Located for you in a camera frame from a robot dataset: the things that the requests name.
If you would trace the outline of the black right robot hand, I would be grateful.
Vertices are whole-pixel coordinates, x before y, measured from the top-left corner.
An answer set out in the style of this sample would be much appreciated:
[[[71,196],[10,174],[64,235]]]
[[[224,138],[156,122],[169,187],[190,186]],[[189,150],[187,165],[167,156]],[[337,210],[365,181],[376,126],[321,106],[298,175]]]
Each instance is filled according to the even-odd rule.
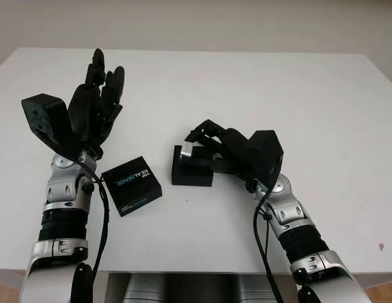
[[[248,185],[255,185],[256,181],[244,148],[247,138],[238,130],[225,129],[207,119],[190,132],[185,142],[190,144],[198,142],[207,149],[207,152],[201,157],[182,154],[183,164],[208,168],[216,173],[232,174]]]

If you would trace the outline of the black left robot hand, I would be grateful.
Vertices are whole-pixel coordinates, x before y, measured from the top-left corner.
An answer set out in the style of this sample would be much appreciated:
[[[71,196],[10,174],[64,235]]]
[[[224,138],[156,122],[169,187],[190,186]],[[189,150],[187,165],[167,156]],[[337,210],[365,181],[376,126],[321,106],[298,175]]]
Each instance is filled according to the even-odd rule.
[[[106,72],[104,53],[101,49],[95,49],[85,82],[76,88],[68,106],[73,133],[83,149],[97,160],[102,158],[104,152],[101,145],[122,110],[120,99],[124,76],[122,66],[116,67],[113,72]]]

